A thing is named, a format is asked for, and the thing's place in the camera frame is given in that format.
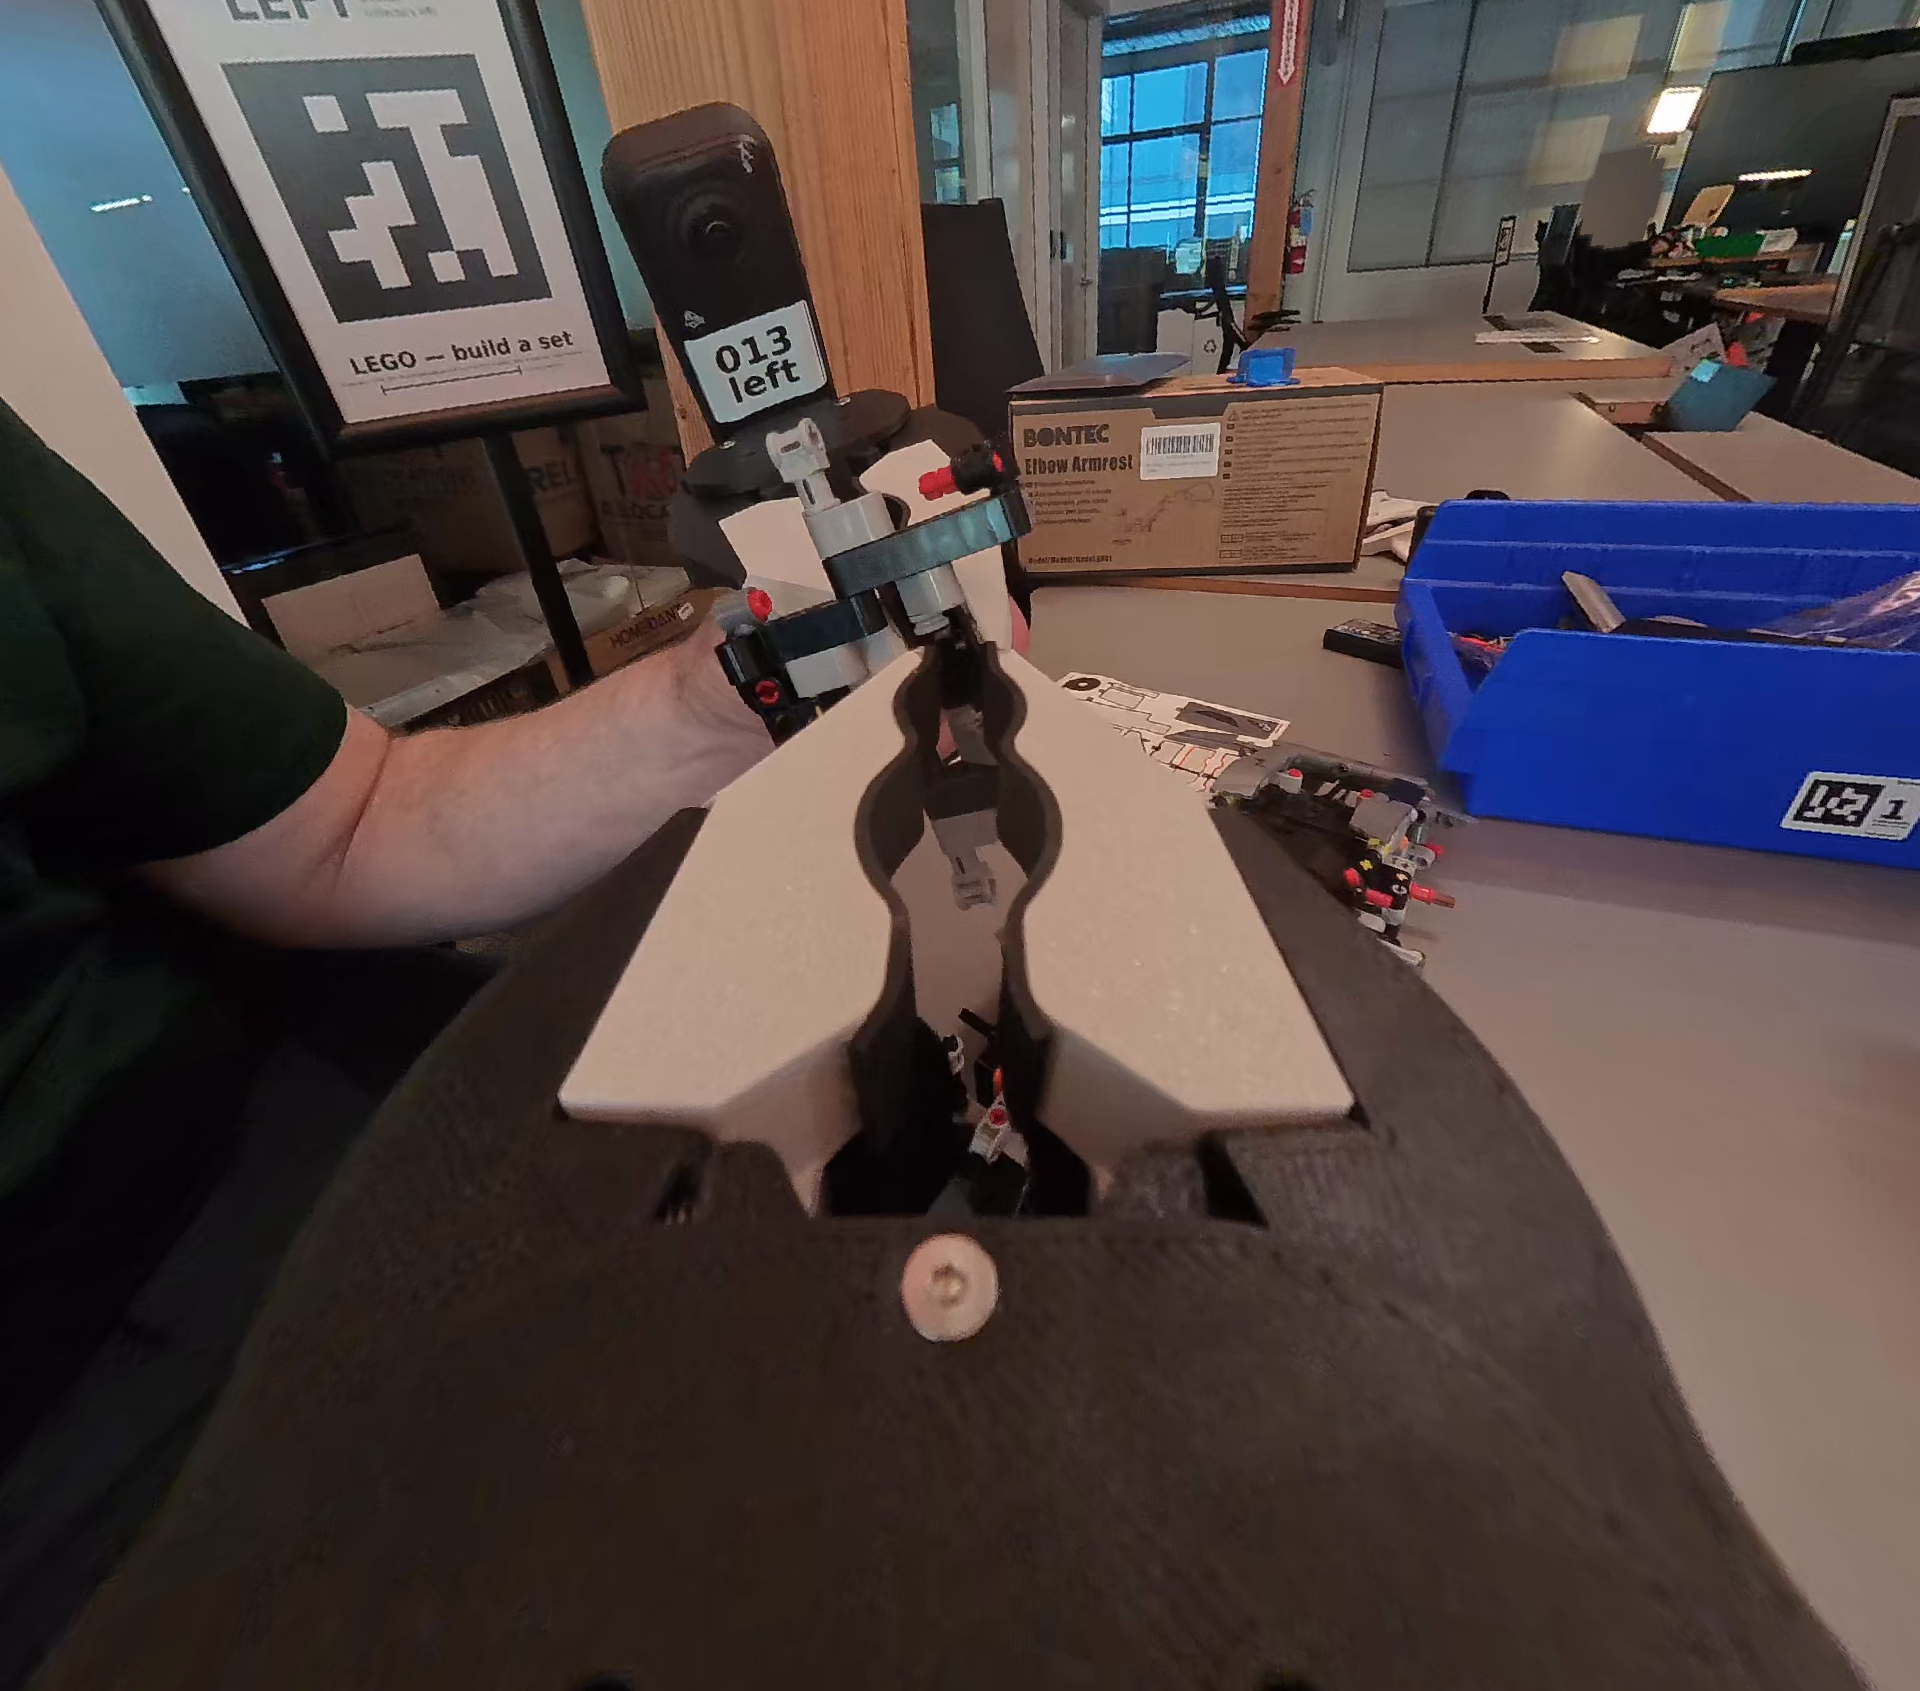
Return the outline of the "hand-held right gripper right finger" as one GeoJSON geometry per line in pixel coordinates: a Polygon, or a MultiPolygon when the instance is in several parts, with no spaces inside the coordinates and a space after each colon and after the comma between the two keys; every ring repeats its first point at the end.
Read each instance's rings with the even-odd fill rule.
{"type": "Polygon", "coordinates": [[[967,1209],[1077,1217],[1146,1151],[1345,1125],[1352,1083],[1207,807],[1019,653],[982,663],[991,1019],[1029,1183],[1017,1201],[959,1183],[967,1209]]]}

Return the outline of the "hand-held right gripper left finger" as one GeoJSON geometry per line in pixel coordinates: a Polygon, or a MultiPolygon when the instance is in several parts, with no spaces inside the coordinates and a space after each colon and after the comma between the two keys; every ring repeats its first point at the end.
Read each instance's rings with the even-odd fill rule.
{"type": "Polygon", "coordinates": [[[758,1143],[814,1217],[933,1131],[943,1037],[895,885],[925,827],[939,663],[907,651],[719,791],[558,1091],[580,1123],[758,1143]]]}

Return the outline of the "small grey lego subassembly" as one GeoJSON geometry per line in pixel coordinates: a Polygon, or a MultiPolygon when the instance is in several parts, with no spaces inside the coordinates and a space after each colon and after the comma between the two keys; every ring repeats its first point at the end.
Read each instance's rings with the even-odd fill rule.
{"type": "MultiPolygon", "coordinates": [[[[771,503],[803,507],[827,575],[827,603],[748,623],[746,599],[765,599],[737,587],[719,595],[712,613],[723,633],[722,671],[773,743],[783,743],[877,673],[867,673],[867,637],[905,623],[897,579],[1000,539],[1012,543],[1026,513],[1008,465],[990,443],[946,455],[946,467],[920,481],[932,499],[991,493],[984,507],[946,511],[903,531],[897,521],[905,505],[867,491],[866,477],[851,481],[814,419],[797,417],[771,429],[763,451],[782,487],[771,503]]],[[[936,749],[924,773],[925,817],[955,905],[982,909],[996,905],[988,847],[998,837],[998,761],[988,743],[984,685],[985,651],[998,647],[978,635],[963,605],[941,609],[936,599],[933,623],[933,629],[924,625],[924,637],[912,645],[927,649],[939,697],[936,749]]]]}

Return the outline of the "large dark lego model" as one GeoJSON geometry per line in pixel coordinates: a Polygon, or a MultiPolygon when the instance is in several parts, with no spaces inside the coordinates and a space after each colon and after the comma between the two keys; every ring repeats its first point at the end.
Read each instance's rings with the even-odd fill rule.
{"type": "Polygon", "coordinates": [[[1425,779],[1284,743],[1235,757],[1209,785],[1209,801],[1238,809],[1268,831],[1355,921],[1402,963],[1425,953],[1404,939],[1412,907],[1452,907],[1430,887],[1441,835],[1472,817],[1425,779]]]}

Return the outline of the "person's left forearm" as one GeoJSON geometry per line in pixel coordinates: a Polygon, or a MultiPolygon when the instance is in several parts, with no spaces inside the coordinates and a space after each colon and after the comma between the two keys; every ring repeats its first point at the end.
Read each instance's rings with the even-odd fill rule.
{"type": "Polygon", "coordinates": [[[603,679],[492,725],[396,737],[352,713],[326,771],[252,833],[136,869],[144,887],[290,947],[388,947],[505,931],[632,847],[597,807],[633,691],[603,679]]]}

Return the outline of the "small lego pieces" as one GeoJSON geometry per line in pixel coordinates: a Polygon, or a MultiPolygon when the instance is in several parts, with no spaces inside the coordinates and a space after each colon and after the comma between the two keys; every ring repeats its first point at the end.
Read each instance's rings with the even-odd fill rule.
{"type": "Polygon", "coordinates": [[[957,1031],[941,1039],[955,1085],[955,1123],[966,1133],[955,1177],[971,1191],[1017,1201],[1034,1159],[1006,1097],[996,1021],[966,1005],[955,1021],[957,1031]]]}

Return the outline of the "low cardboard box black print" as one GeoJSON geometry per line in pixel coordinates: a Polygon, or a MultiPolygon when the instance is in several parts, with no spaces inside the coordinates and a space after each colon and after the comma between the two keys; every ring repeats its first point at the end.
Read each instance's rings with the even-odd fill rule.
{"type": "Polygon", "coordinates": [[[714,599],[714,589],[690,589],[586,631],[583,651],[590,675],[605,677],[661,647],[683,643],[708,619],[714,599]]]}

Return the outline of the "black office chair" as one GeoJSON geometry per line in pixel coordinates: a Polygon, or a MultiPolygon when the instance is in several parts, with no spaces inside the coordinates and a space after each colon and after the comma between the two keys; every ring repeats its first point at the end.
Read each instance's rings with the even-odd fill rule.
{"type": "Polygon", "coordinates": [[[1044,373],[1003,205],[924,203],[921,237],[933,401],[996,429],[1012,389],[1044,373]]]}

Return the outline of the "plain brown cardboard box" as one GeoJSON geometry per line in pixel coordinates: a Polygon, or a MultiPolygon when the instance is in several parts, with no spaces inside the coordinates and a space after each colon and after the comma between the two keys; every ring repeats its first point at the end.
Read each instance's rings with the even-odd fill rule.
{"type": "MultiPolygon", "coordinates": [[[[567,427],[512,437],[555,557],[597,535],[582,459],[567,427]]],[[[524,567],[503,493],[477,439],[339,459],[339,475],[369,529],[410,529],[418,551],[443,573],[480,577],[524,567]]]]}

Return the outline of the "white cardboard box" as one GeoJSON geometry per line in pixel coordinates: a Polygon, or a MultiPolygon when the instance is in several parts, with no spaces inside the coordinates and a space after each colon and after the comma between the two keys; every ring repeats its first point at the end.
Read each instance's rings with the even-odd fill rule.
{"type": "Polygon", "coordinates": [[[275,641],[322,667],[363,641],[427,625],[443,605],[424,559],[410,551],[260,599],[275,641]]]}

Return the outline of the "brown printed cardboard box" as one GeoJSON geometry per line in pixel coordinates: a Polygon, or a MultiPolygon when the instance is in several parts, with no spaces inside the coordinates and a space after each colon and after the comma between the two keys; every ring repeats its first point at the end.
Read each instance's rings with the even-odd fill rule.
{"type": "Polygon", "coordinates": [[[1008,403],[1019,565],[1036,579],[1350,569],[1382,395],[1341,367],[1275,385],[1034,381],[1008,403]]]}

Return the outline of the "black framed marker sign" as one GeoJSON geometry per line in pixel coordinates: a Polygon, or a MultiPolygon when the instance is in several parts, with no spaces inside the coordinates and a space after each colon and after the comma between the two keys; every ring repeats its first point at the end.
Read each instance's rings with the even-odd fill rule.
{"type": "Polygon", "coordinates": [[[482,443],[570,687],[518,431],[641,379],[536,0],[94,0],[330,455],[482,443]]]}

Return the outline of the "blue plastic bin with tag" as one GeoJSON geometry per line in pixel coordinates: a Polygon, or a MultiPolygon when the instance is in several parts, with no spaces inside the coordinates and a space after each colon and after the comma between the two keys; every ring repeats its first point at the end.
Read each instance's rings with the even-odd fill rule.
{"type": "Polygon", "coordinates": [[[1404,571],[1404,679],[1482,817],[1914,871],[1916,651],[1768,623],[1916,569],[1916,505],[1439,503],[1404,571]],[[1563,571],[1624,611],[1584,629],[1563,571]],[[1469,689],[1450,631],[1511,637],[1469,689]]]}

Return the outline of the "clear plastic bag of parts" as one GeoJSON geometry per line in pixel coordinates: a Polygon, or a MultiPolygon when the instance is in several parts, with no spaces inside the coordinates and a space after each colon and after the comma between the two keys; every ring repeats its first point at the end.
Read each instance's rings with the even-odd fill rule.
{"type": "Polygon", "coordinates": [[[1920,573],[1907,571],[1865,593],[1832,599],[1751,629],[1803,647],[1917,651],[1920,573]]]}

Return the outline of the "large dark monitor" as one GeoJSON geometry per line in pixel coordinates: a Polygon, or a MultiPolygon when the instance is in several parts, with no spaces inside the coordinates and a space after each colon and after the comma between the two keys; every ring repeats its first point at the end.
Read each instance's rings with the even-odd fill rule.
{"type": "Polygon", "coordinates": [[[1667,225],[1701,191],[1729,185],[1715,217],[1727,231],[1790,227],[1834,241],[1860,211],[1889,101],[1916,89],[1916,52],[1715,72],[1691,115],[1667,225]]]}

